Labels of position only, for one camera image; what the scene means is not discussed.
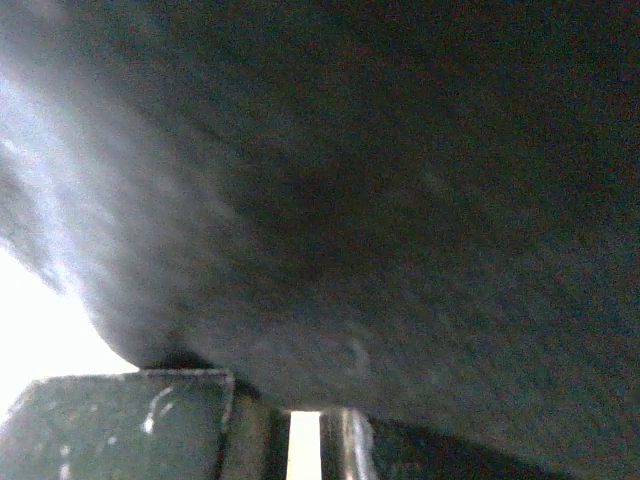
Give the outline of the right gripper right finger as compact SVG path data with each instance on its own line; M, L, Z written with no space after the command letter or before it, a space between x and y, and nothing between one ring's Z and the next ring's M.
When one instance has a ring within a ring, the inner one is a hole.
M322 480L376 480L373 430L367 417L348 408L320 415Z

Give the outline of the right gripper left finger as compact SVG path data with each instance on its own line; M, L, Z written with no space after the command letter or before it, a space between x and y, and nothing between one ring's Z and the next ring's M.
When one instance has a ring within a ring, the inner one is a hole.
M216 370L31 383L1 425L4 479L283 479L288 420Z

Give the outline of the white daisy print t-shirt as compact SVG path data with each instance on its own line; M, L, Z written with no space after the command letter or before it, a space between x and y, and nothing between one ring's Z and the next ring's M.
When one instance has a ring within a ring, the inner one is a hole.
M1 405L30 382L121 374L121 257L135 210L121 153L106 137L120 105L65 75L1 67Z

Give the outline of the folded black t-shirt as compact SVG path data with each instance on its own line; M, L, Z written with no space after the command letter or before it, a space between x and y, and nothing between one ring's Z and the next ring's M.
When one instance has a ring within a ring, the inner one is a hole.
M639 475L635 1L5 1L1 235L136 366Z

